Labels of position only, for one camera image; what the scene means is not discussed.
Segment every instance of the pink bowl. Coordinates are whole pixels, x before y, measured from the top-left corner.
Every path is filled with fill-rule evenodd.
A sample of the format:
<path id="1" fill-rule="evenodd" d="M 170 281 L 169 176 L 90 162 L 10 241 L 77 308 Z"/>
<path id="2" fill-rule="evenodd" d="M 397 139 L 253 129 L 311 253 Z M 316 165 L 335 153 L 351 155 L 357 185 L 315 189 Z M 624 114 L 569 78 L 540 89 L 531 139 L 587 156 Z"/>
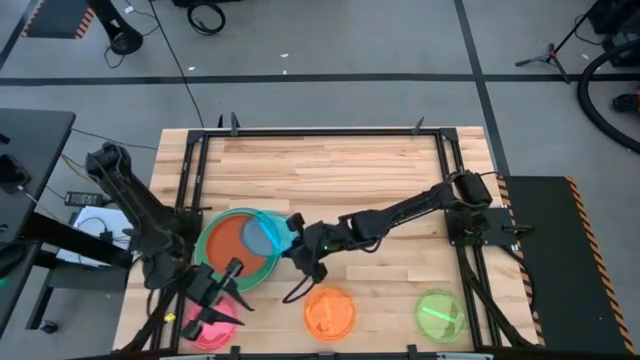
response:
<path id="1" fill-rule="evenodd" d="M 187 317 L 185 319 L 185 324 L 190 320 L 195 319 L 200 312 L 201 307 L 196 304 L 191 304 L 191 307 L 187 311 Z M 214 307 L 215 310 L 229 315 L 233 318 L 236 318 L 236 310 L 233 302 L 231 300 L 223 297 L 218 305 Z M 214 351 L 217 350 L 224 345 L 226 345 L 233 334 L 236 332 L 236 325 L 229 323 L 215 323 L 213 325 L 204 324 L 202 325 L 202 332 L 200 336 L 196 339 L 196 341 L 190 342 L 194 347 L 207 350 Z"/>

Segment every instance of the concrete floor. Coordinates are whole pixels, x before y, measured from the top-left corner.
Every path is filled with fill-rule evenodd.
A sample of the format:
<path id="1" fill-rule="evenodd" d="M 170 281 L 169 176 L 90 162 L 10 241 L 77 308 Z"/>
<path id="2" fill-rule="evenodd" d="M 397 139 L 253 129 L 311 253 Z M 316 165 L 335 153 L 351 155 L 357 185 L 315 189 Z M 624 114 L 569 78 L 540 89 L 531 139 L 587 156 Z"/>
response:
<path id="1" fill-rule="evenodd" d="M 34 1 L 38 0 L 0 4 L 0 49 Z M 121 11 L 126 7 L 124 0 L 113 2 Z M 132 2 L 139 10 L 149 11 L 146 1 Z M 187 76 L 200 77 L 282 75 L 284 71 L 288 75 L 470 75 L 474 68 L 467 53 L 469 43 L 458 19 L 460 7 L 456 8 L 462 4 L 480 62 L 480 69 L 475 69 L 478 75 L 479 70 L 555 74 L 554 68 L 545 65 L 515 68 L 513 63 L 541 54 L 549 42 L 559 42 L 591 0 L 243 0 L 221 5 L 227 27 L 214 37 L 195 34 L 184 9 L 168 0 L 155 4 Z M 125 18 L 141 32 L 155 26 L 153 19 L 134 13 Z M 580 32 L 597 38 L 589 25 Z M 103 85 L 105 78 L 179 76 L 159 31 L 146 37 L 143 47 L 117 69 L 104 63 L 106 47 L 107 38 L 97 21 L 82 40 L 18 38 L 3 66 L 0 62 L 0 107 L 73 111 L 78 116 L 77 129 L 150 146 L 157 144 L 163 128 L 199 126 L 193 104 L 179 83 Z M 579 74 L 600 53 L 599 47 L 572 39 L 560 59 L 569 73 Z M 600 73 L 621 71 L 630 70 L 607 64 Z M 83 78 L 90 85 L 29 87 L 3 82 L 25 78 Z M 640 223 L 635 216 L 640 195 L 632 190 L 635 176 L 640 175 L 638 156 L 613 143 L 587 120 L 576 101 L 575 84 L 487 83 L 491 106 L 487 112 L 478 84 L 473 77 L 466 79 L 228 83 L 210 78 L 191 85 L 191 90 L 205 125 L 212 127 L 219 114 L 231 111 L 245 127 L 413 125 L 421 116 L 425 116 L 424 125 L 489 129 L 496 125 L 512 175 L 577 179 L 628 328 L 636 345 L 640 344 L 640 309 L 634 305 L 640 298 L 636 276 Z M 640 139 L 640 119 L 614 115 L 608 108 L 613 96 L 633 92 L 636 86 L 601 82 L 592 85 L 592 97 L 605 117 Z M 491 135 L 494 150 L 499 149 L 496 133 Z M 73 133 L 64 153 L 81 160 L 100 144 L 98 139 Z M 130 152 L 134 171 L 148 182 L 154 151 Z M 61 194 L 96 190 L 63 163 L 56 167 L 49 186 Z M 41 201 L 61 218 L 72 211 L 48 191 Z M 43 273 L 34 270 L 0 341 L 0 353 L 12 359 L 66 359 L 108 352 L 122 293 L 54 293 L 46 317 L 62 327 L 49 336 L 23 330 L 42 279 Z"/>

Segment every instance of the black desk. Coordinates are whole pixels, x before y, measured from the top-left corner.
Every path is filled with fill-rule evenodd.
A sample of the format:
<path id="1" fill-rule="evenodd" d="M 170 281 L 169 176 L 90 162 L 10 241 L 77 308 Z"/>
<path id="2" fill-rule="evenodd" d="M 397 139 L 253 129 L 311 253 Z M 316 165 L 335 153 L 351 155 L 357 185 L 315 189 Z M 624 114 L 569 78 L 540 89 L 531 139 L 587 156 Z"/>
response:
<path id="1" fill-rule="evenodd" d="M 29 173 L 31 179 L 24 187 L 36 199 L 46 187 L 74 120 L 75 114 L 71 112 L 0 109 L 0 134 L 10 138 L 9 144 L 0 144 L 0 154 L 12 155 Z M 67 277 L 73 278 L 74 286 L 80 286 L 91 285 L 99 276 L 114 270 L 100 269 L 88 274 L 84 266 L 58 261 L 55 254 L 42 251 L 42 242 L 115 265 L 119 268 L 116 270 L 131 266 L 131 255 L 127 251 L 35 213 L 34 208 L 35 204 L 26 194 L 0 191 L 0 228 L 5 229 L 0 231 L 0 243 L 22 242 L 27 250 L 23 261 L 0 283 L 0 337 L 34 265 L 51 271 L 36 301 L 28 329 L 38 329 L 53 289 L 64 287 L 53 284 L 58 279 L 52 275 L 76 270 Z"/>
<path id="2" fill-rule="evenodd" d="M 0 133 L 8 136 L 8 145 L 0 145 L 0 153 L 13 155 L 31 176 L 25 189 L 40 198 L 71 133 L 76 116 L 71 112 L 0 109 Z M 23 193 L 0 191 L 0 243 L 15 241 L 21 234 L 35 204 Z M 0 287 L 0 336 L 18 301 L 31 271 L 40 244 L 28 246 L 26 259 L 18 265 Z"/>

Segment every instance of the wooden table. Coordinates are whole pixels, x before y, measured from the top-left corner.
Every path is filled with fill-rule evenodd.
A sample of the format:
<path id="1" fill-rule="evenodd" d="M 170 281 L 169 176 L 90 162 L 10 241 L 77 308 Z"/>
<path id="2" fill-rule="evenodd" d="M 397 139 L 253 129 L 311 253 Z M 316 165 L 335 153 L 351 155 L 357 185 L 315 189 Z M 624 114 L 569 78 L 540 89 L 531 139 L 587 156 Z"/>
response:
<path id="1" fill-rule="evenodd" d="M 483 129 L 459 127 L 457 131 L 465 167 L 494 170 Z M 177 196 L 187 132 L 163 132 L 151 179 L 151 191 L 171 206 Z M 198 153 L 196 149 L 192 172 Z M 205 212 L 204 225 L 237 207 L 300 212 L 307 224 L 335 223 L 339 215 L 383 208 L 441 181 L 433 137 L 214 138 L 209 143 L 201 206 L 213 208 Z M 494 198 L 492 206 L 500 206 L 496 179 L 486 176 L 485 182 Z M 189 183 L 187 199 L 193 192 L 193 177 Z M 497 248 L 485 248 L 484 255 L 496 303 L 520 333 L 535 343 L 518 264 Z M 243 294 L 256 311 L 238 307 L 239 318 L 247 325 L 238 329 L 233 345 L 241 346 L 242 353 L 405 352 L 408 344 L 416 344 L 418 351 L 472 349 L 468 326 L 456 343 L 448 345 L 429 341 L 415 326 L 414 307 L 427 290 L 444 289 L 464 300 L 442 212 L 394 229 L 374 254 L 338 253 L 323 262 L 329 270 L 323 284 L 340 286 L 356 305 L 357 322 L 346 339 L 337 343 L 315 339 L 303 324 L 304 301 L 281 303 L 302 278 L 289 259 L 282 259 L 265 283 Z M 126 344 L 146 320 L 147 290 L 142 283 L 140 269 L 133 269 L 114 348 Z M 483 339 L 489 344 L 484 309 L 479 301 L 476 304 Z M 180 350 L 197 352 L 184 341 Z M 220 352 L 228 353 L 229 346 Z"/>

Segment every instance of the orange striped edge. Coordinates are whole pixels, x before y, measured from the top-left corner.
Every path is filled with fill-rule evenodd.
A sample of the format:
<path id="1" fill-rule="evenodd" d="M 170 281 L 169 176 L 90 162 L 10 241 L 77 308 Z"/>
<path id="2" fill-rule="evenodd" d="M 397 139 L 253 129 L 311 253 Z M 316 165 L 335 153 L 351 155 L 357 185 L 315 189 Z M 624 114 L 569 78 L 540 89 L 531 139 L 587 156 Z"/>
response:
<path id="1" fill-rule="evenodd" d="M 95 12 L 91 8 L 87 8 L 87 12 L 84 13 L 82 17 L 82 21 L 80 21 L 80 25 L 78 25 L 78 29 L 76 29 L 76 40 L 82 39 L 84 34 L 89 30 L 89 25 L 91 25 L 91 20 L 96 15 Z"/>
<path id="2" fill-rule="evenodd" d="M 509 191 L 507 190 L 507 183 L 504 181 L 502 176 L 497 177 L 498 180 L 498 188 L 500 190 L 500 196 L 502 197 L 502 204 L 507 207 L 509 211 L 509 215 L 511 216 L 511 223 L 513 225 L 516 224 L 516 221 L 513 217 L 513 210 L 511 210 L 511 200 L 509 198 Z M 520 241 L 517 242 L 518 249 L 522 249 L 520 246 Z M 524 254 L 522 251 L 517 250 L 514 251 L 517 257 L 524 261 Z M 533 288 L 531 287 L 531 282 L 529 280 L 529 275 L 520 265 L 520 275 L 522 276 L 522 284 L 524 285 L 524 291 L 527 293 L 527 299 L 529 300 L 529 306 L 531 306 L 533 302 Z M 533 327 L 536 330 L 536 335 L 538 336 L 538 344 L 545 346 L 544 337 L 542 336 L 542 326 L 540 325 L 540 318 L 538 317 L 538 312 L 534 309 L 530 308 L 531 317 L 533 318 Z"/>
<path id="3" fill-rule="evenodd" d="M 635 354 L 636 351 L 631 342 L 629 330 L 627 330 L 627 325 L 625 324 L 624 318 L 622 317 L 622 310 L 620 309 L 620 305 L 618 305 L 616 294 L 613 291 L 613 285 L 611 284 L 609 276 L 607 275 L 607 269 L 604 266 L 604 261 L 602 260 L 602 256 L 600 255 L 600 248 L 598 247 L 596 238 L 593 235 L 593 231 L 591 230 L 591 223 L 589 222 L 587 212 L 584 209 L 582 197 L 578 192 L 578 186 L 576 185 L 575 179 L 572 177 L 567 177 L 567 181 L 569 182 L 569 187 L 571 188 L 571 192 L 573 193 L 573 198 L 576 201 L 576 206 L 578 208 L 578 212 L 580 213 L 580 218 L 582 218 L 582 225 L 584 226 L 584 231 L 587 235 L 587 239 L 589 239 L 589 245 L 591 246 L 591 250 L 593 251 L 593 258 L 596 260 L 596 265 L 598 267 L 598 271 L 600 272 L 600 279 L 602 280 L 602 284 L 604 285 L 607 296 L 609 297 L 611 310 L 613 310 L 613 314 L 615 315 L 616 321 L 618 322 L 620 334 L 624 338 L 624 346 L 627 348 L 627 350 L 629 350 L 629 352 Z"/>
<path id="4" fill-rule="evenodd" d="M 33 10 L 33 14 L 31 14 L 31 17 L 29 18 L 29 22 L 24 27 L 24 29 L 22 29 L 22 37 L 29 37 L 29 26 L 31 26 L 31 23 L 33 22 L 33 19 L 36 18 L 36 15 L 38 15 L 38 11 L 40 11 L 40 8 L 42 7 L 42 4 L 44 4 L 45 1 L 46 0 L 40 1 L 40 4 L 38 4 L 36 9 Z"/>

